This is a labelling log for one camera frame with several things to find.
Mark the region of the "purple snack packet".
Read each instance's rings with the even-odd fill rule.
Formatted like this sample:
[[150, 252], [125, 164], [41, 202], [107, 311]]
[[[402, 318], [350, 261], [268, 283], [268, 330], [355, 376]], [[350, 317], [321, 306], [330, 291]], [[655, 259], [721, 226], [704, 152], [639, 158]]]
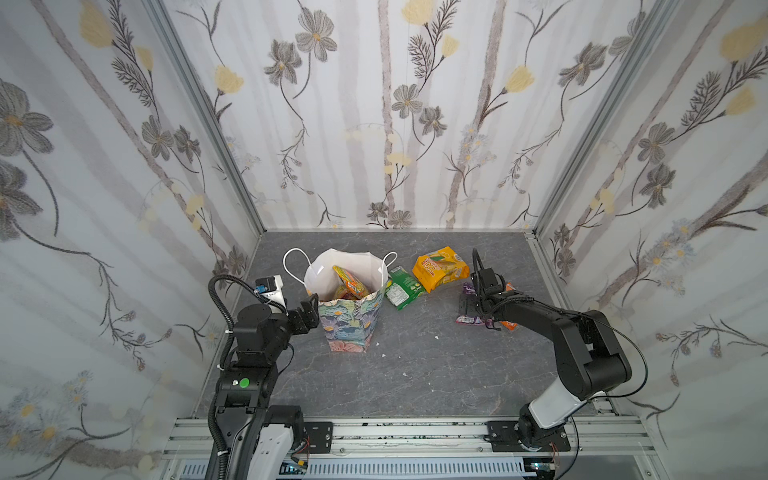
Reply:
[[497, 330], [494, 321], [482, 312], [479, 297], [477, 296], [474, 287], [469, 282], [462, 284], [462, 292], [459, 299], [459, 314], [456, 318], [456, 322], [463, 325], [483, 325], [487, 329]]

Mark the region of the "orange chips packet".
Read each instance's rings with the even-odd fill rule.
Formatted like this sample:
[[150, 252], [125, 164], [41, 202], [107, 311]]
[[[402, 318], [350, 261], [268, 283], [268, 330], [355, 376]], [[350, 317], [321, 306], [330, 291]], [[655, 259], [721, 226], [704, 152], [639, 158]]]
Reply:
[[[509, 282], [507, 282], [505, 286], [505, 290], [515, 291], [515, 288]], [[505, 321], [505, 320], [499, 320], [499, 323], [510, 331], [513, 331], [517, 327], [516, 323]]]

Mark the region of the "floral white paper bag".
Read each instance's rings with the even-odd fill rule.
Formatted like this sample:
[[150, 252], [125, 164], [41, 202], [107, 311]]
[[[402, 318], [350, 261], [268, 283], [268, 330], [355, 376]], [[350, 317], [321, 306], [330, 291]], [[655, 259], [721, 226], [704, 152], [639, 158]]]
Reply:
[[[398, 254], [379, 258], [370, 252], [350, 253], [328, 249], [310, 259], [300, 248], [291, 248], [282, 257], [286, 274], [298, 281], [308, 294], [319, 297], [320, 326], [334, 352], [362, 353], [370, 346], [377, 317], [384, 303], [389, 280], [388, 268]], [[340, 280], [333, 266], [351, 271], [370, 290], [361, 300], [334, 298]]]

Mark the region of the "orange fruit snack packet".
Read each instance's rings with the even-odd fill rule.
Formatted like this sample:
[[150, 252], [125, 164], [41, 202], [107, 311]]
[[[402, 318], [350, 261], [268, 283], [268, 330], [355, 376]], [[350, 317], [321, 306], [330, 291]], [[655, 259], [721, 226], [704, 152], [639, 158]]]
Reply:
[[334, 292], [335, 299], [361, 300], [370, 294], [368, 287], [348, 269], [334, 265], [333, 271], [340, 280]]

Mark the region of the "green snack packet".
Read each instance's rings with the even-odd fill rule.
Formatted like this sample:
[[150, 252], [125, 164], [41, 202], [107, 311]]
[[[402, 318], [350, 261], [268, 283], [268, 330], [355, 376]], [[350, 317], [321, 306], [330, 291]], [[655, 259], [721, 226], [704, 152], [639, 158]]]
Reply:
[[404, 309], [425, 294], [426, 289], [423, 285], [402, 266], [397, 266], [389, 271], [385, 295], [397, 310]]

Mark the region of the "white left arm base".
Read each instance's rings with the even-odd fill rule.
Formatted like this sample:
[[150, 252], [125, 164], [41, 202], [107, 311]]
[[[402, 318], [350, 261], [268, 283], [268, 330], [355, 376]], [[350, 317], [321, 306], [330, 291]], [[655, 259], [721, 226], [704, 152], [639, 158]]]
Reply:
[[305, 448], [307, 441], [300, 406], [276, 405], [267, 410], [246, 478], [276, 479], [284, 460]]

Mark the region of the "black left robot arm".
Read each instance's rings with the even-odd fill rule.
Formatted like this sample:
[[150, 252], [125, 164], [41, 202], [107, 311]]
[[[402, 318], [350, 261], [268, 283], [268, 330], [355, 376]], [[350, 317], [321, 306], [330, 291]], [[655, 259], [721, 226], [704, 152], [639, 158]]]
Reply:
[[[219, 296], [221, 282], [237, 284], [256, 302], [234, 317]], [[207, 426], [213, 440], [208, 479], [274, 479], [285, 459], [307, 454], [310, 437], [299, 406], [270, 404], [290, 341], [320, 324], [319, 299], [309, 295], [289, 310], [230, 274], [213, 276], [208, 293], [227, 329]]]

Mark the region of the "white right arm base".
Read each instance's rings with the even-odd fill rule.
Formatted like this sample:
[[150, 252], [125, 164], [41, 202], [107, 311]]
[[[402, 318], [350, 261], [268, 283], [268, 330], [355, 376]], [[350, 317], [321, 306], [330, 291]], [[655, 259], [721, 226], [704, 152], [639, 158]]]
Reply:
[[574, 396], [556, 379], [540, 396], [521, 408], [515, 427], [519, 443], [525, 450], [539, 451], [562, 440], [564, 425], [586, 404], [586, 400]]

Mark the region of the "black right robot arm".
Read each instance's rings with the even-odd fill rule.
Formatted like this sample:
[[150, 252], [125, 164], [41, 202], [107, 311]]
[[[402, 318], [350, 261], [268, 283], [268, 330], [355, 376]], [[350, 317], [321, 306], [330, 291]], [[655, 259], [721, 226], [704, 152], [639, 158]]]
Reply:
[[605, 316], [597, 311], [558, 308], [517, 290], [486, 267], [472, 251], [470, 278], [474, 293], [470, 312], [495, 330], [500, 322], [515, 323], [552, 343], [557, 374], [565, 389], [580, 400], [608, 392], [632, 377], [632, 367]]

